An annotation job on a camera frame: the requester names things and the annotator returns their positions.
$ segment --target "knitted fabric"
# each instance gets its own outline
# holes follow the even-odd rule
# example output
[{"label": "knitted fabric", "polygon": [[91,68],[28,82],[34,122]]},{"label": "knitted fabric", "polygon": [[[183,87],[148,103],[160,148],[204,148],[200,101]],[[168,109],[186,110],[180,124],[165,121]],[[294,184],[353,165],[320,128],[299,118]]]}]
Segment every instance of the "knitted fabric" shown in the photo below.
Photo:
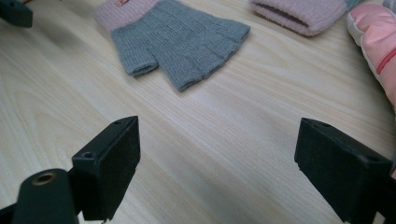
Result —
[{"label": "knitted fabric", "polygon": [[175,0],[162,0],[140,20],[111,35],[127,74],[137,76],[160,66],[175,87],[184,91],[224,65],[249,29]]},{"label": "knitted fabric", "polygon": [[94,12],[96,21],[108,32],[142,18],[160,0],[132,0],[118,6],[120,0],[107,0]]},{"label": "knitted fabric", "polygon": [[387,7],[392,12],[396,13],[396,0],[385,0],[382,6]]},{"label": "knitted fabric", "polygon": [[253,10],[300,35],[318,35],[361,0],[249,0]]}]

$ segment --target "black plastic bracket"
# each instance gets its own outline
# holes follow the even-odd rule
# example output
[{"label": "black plastic bracket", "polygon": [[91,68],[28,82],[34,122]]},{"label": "black plastic bracket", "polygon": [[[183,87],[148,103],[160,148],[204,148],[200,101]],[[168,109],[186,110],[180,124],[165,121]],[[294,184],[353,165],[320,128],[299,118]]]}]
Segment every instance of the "black plastic bracket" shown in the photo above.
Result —
[{"label": "black plastic bracket", "polygon": [[376,212],[396,223],[392,162],[333,126],[302,119],[294,160],[336,214],[373,223]]},{"label": "black plastic bracket", "polygon": [[15,0],[0,0],[0,18],[24,28],[30,28],[33,25],[33,11]]},{"label": "black plastic bracket", "polygon": [[72,158],[66,172],[50,169],[23,181],[15,204],[0,210],[1,224],[76,224],[112,219],[140,161],[138,118],[108,125]]}]

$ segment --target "screw hole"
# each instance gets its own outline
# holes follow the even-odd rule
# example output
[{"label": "screw hole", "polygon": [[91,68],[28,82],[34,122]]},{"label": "screw hole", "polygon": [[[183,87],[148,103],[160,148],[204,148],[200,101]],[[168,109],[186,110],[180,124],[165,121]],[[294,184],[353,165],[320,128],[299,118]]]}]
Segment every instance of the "screw hole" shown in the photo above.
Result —
[{"label": "screw hole", "polygon": [[92,157],[93,157],[93,153],[91,153],[91,152],[84,152],[84,153],[82,153],[81,156],[84,157],[84,158],[92,158]]},{"label": "screw hole", "polygon": [[55,173],[44,173],[43,175],[40,175],[40,176],[36,177],[35,179],[33,179],[32,183],[35,186],[46,185],[49,182],[51,182],[52,180],[54,180],[55,177],[56,177]]}]

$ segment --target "table surface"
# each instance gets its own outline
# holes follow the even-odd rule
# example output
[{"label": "table surface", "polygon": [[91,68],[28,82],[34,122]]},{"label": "table surface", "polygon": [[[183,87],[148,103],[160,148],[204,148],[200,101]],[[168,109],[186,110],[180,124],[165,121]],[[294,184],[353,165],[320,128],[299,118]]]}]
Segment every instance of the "table surface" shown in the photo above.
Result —
[{"label": "table surface", "polygon": [[251,26],[230,61],[184,92],[161,69],[124,73],[92,17],[103,1],[35,0],[33,28],[0,21],[0,207],[29,175],[70,169],[110,122],[138,116],[141,162],[111,223],[342,223],[294,162],[300,119],[396,154],[392,107],[346,16],[303,37],[245,0],[182,2]]}]

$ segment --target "glove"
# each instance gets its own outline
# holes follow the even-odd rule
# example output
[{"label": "glove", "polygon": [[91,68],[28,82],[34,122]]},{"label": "glove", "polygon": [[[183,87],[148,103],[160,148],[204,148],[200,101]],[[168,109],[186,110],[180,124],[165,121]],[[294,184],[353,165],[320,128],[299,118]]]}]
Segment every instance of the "glove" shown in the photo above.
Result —
[{"label": "glove", "polygon": [[132,0],[120,4],[120,0],[107,0],[94,12],[96,21],[108,32],[126,26],[142,18],[160,0]]},{"label": "glove", "polygon": [[396,19],[381,5],[362,5],[347,15],[347,29],[390,102],[396,103]]},{"label": "glove", "polygon": [[248,32],[240,22],[162,0],[139,20],[111,31],[111,36],[127,74],[146,74],[159,65],[184,91],[219,69]]},{"label": "glove", "polygon": [[249,0],[257,13],[300,35],[318,35],[360,0]]}]

